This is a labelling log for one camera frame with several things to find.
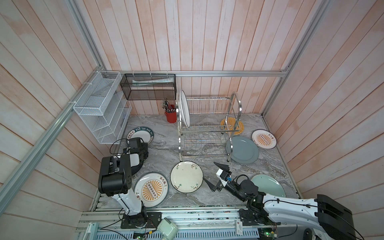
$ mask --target plate with sunburst pattern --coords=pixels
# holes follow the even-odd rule
[[[272,149],[277,145],[275,136],[264,129],[255,130],[252,133],[252,141],[262,149]]]
[[[135,185],[136,197],[148,208],[159,205],[166,198],[167,193],[168,181],[158,172],[145,174]]]

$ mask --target green plate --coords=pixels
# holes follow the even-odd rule
[[[249,138],[243,136],[232,137],[233,152],[231,158],[240,164],[250,164],[259,158],[259,148]],[[229,140],[226,145],[227,153],[231,152]]]
[[[278,197],[285,197],[285,191],[281,184],[271,176],[265,174],[257,174],[251,181],[257,187],[259,192],[269,193]]]

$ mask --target black mesh basket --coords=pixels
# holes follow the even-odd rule
[[[176,100],[175,74],[124,74],[120,82],[127,100]]]

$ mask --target plate with floral design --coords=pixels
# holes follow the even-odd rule
[[[194,192],[203,183],[203,171],[194,162],[179,162],[170,173],[170,181],[172,186],[179,192]]]
[[[158,172],[144,174],[135,185],[136,197],[143,201],[146,207],[159,205],[167,196],[168,181]]]

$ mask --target plate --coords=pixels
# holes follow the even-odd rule
[[[168,181],[158,172],[150,172],[142,176],[135,185],[136,197],[143,201],[145,207],[159,205],[167,196]]]
[[[255,186],[259,187],[259,192],[269,193],[278,197],[285,197],[285,191],[281,184],[271,176],[265,174],[257,174],[251,181]]]
[[[252,141],[262,149],[272,149],[277,145],[275,136],[264,129],[254,130],[252,133]]]
[[[152,142],[153,140],[153,131],[149,127],[137,127],[135,129],[132,129],[128,135],[127,139],[131,139],[134,137],[141,137],[144,142],[147,142],[148,145]]]
[[[231,158],[241,164],[250,164],[259,158],[259,149],[251,139],[243,136],[232,137],[233,152]],[[226,145],[227,153],[231,152],[230,141]]]
[[[188,108],[187,98],[185,97],[185,93],[183,90],[181,90],[180,92],[179,106],[180,106],[181,119],[183,120],[184,124],[187,127],[190,127],[189,108]]]
[[[203,183],[203,171],[194,162],[184,161],[176,164],[170,173],[170,182],[179,192],[190,193]]]
[[[228,118],[227,123],[230,126],[229,130],[233,130],[233,126],[236,123],[236,119],[235,118]],[[221,122],[220,122],[221,126],[224,126],[224,124],[225,124],[225,118],[223,120],[221,120]],[[240,133],[242,133],[244,131],[244,124],[242,121],[239,121],[239,125],[237,126],[237,129],[239,129],[239,127],[240,127],[240,131],[235,132],[235,135],[239,135]]]

